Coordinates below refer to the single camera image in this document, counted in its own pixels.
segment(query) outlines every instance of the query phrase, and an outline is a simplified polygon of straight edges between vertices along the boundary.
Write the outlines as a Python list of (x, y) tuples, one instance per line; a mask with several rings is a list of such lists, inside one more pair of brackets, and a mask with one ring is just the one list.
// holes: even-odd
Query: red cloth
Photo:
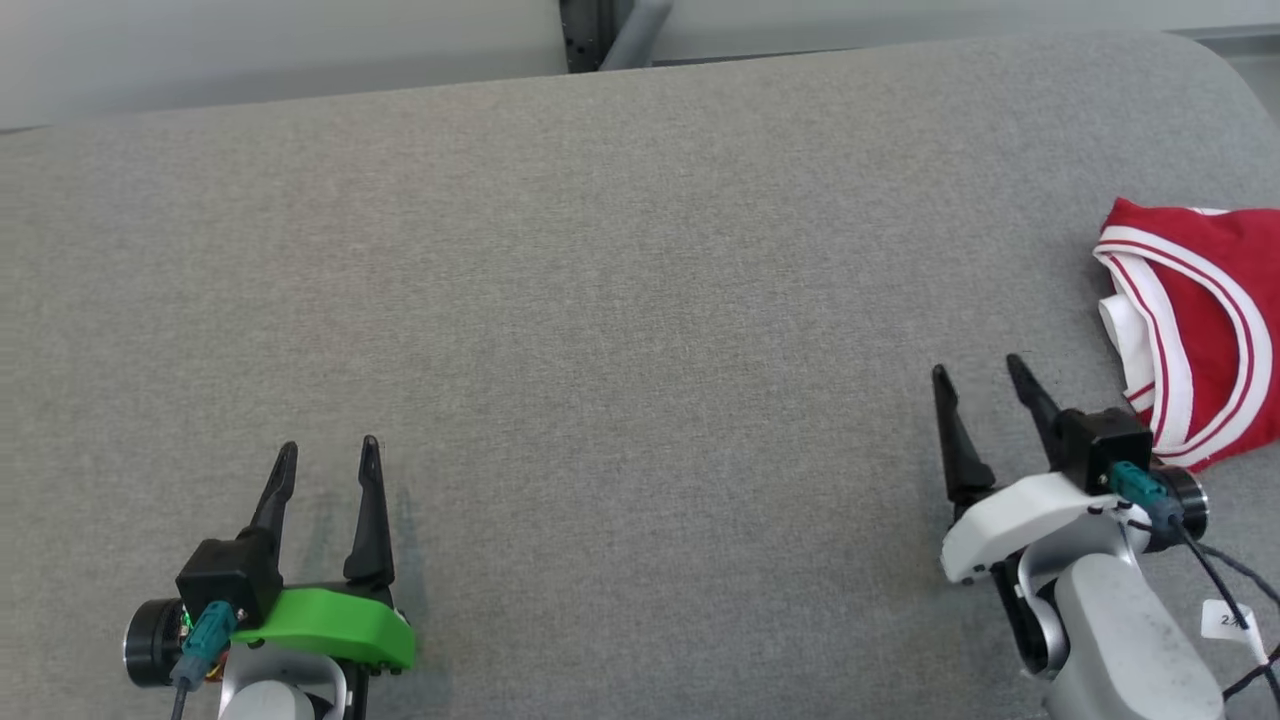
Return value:
[(1280, 210), (1121, 199), (1093, 255), (1146, 320), (1155, 382), (1126, 397), (1158, 457), (1198, 470), (1280, 438)]

